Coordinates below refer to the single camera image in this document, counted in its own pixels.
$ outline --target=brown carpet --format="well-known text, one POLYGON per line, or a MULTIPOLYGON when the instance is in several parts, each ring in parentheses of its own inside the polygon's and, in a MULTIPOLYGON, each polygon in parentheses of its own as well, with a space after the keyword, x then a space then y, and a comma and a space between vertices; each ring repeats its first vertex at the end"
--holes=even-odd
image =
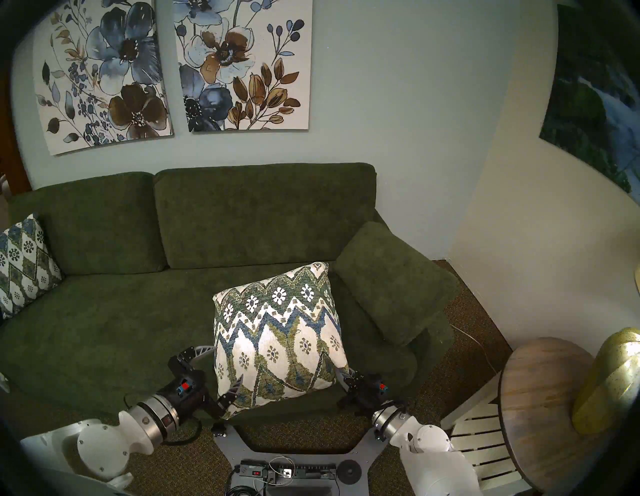
MULTIPOLYGON (((437 263, 455 273, 446 261, 437 263)), ((502 369, 511 348, 462 281, 460 295, 445 312, 453 325, 484 346, 494 368, 502 369)), ((482 349, 464 334, 458 331, 454 334, 455 345, 436 366, 420 394, 410 399, 411 413, 423 424, 438 424, 493 376, 482 349)), ((0 392, 0 412, 19 438, 83 418, 78 413, 34 401, 20 392, 10 395, 0 392)), ((117 418, 114 415, 101 420, 116 423, 117 418)), ((256 451, 347 452, 370 426, 364 418, 344 414, 252 426, 242 429, 241 435, 256 451)), ((188 422, 180 431, 180 438, 189 437, 194 430, 195 423, 188 422)), ((127 490, 134 494, 206 496, 223 493, 231 467, 216 448, 211 432, 205 429, 190 445, 160 446, 151 456, 133 454, 128 470, 134 475, 134 482, 127 490)), ((375 496, 413 495, 397 448, 387 447, 374 462, 369 471, 369 484, 375 496)))

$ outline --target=wall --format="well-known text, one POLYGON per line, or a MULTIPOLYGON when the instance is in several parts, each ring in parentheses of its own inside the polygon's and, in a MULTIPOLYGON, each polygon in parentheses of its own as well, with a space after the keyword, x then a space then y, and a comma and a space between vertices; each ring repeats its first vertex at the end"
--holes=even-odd
POLYGON ((21 43, 13 115, 34 188, 127 170, 364 161, 378 171, 378 209, 394 232, 431 258, 447 255, 502 106, 517 0, 316 0, 309 132, 207 136, 188 133, 170 2, 156 5, 173 138, 50 157, 31 37, 21 43))
POLYGON ((640 325, 640 206, 538 138, 556 64, 557 13, 522 0, 504 107, 451 264, 512 347, 538 336, 596 353, 640 325))

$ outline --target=round wooden table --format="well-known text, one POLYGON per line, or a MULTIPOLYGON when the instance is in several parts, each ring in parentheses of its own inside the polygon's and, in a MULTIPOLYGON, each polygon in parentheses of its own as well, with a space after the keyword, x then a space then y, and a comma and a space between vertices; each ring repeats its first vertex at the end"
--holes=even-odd
POLYGON ((593 357, 580 346, 552 337, 517 348, 499 385, 499 417, 511 459, 534 489, 560 482, 603 436, 582 436, 571 410, 593 357))

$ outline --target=white chair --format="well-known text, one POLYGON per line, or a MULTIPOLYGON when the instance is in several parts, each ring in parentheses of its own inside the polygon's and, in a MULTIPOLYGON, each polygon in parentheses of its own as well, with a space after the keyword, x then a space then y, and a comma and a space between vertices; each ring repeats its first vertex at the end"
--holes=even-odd
POLYGON ((440 427, 452 429, 453 446, 474 466, 485 496, 513 496, 531 489, 509 456, 498 415, 500 374, 448 414, 440 427))

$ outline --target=canvas painting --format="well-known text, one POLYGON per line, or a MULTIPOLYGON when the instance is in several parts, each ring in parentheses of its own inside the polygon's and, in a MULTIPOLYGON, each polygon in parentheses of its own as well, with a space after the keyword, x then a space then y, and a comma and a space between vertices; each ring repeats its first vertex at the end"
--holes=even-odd
POLYGON ((308 129, 312 0, 173 0, 189 131, 308 129))
POLYGON ((558 6, 556 73, 540 138, 640 204, 640 93, 579 9, 558 6))
POLYGON ((173 134, 154 0, 67 0, 36 27, 33 73, 51 155, 173 134))

